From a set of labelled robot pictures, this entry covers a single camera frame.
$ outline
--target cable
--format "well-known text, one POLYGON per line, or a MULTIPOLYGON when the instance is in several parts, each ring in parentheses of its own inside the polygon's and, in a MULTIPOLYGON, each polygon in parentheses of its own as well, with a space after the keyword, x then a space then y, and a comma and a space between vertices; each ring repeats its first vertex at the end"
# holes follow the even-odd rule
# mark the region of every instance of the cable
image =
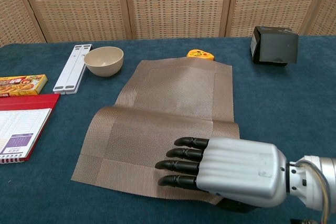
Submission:
POLYGON ((320 185, 322 188, 322 194, 323 194, 323 211, 322 211, 322 217, 321 217, 321 224, 327 224, 328 219, 329 219, 330 209, 331 209, 331 196, 330 196, 329 183, 326 177, 321 172, 321 170, 318 169, 318 167, 315 164, 313 164, 312 162, 308 160, 301 159, 295 163, 295 166, 297 167, 307 166, 317 176, 320 182, 320 185))

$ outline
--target black box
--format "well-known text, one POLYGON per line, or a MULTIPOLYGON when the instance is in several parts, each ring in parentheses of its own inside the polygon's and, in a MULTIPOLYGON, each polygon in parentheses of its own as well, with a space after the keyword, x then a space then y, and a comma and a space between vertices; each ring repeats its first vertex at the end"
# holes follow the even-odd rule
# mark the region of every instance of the black box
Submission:
POLYGON ((253 63, 296 63, 299 36, 289 28, 256 26, 250 44, 253 63))

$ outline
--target purple label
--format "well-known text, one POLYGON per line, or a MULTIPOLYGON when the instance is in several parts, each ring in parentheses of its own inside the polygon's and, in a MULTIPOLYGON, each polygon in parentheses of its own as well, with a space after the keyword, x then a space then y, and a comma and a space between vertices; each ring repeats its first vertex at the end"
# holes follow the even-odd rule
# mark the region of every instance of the purple label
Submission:
POLYGON ((8 154, 22 153, 18 152, 18 149, 20 147, 27 146, 32 135, 33 133, 12 135, 12 137, 8 140, 6 146, 3 148, 0 154, 4 154, 6 148, 12 148, 9 150, 8 154))

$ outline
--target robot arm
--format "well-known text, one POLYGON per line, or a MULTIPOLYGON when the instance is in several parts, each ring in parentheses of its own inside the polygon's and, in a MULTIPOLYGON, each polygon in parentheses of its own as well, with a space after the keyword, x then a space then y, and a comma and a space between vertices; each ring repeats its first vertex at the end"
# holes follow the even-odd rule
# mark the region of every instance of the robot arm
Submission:
POLYGON ((203 190, 256 207, 274 207, 289 193, 309 208, 336 212, 336 159, 305 156, 288 163, 273 144, 226 137, 183 137, 175 145, 191 148, 167 156, 192 162, 165 160, 155 167, 191 176, 165 176, 161 186, 203 190))

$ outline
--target notebook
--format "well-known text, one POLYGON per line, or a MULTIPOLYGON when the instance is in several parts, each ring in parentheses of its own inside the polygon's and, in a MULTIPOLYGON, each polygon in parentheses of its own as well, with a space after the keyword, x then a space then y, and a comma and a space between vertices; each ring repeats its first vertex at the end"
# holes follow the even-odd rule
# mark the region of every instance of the notebook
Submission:
POLYGON ((59 94, 0 98, 0 164, 27 161, 59 94))

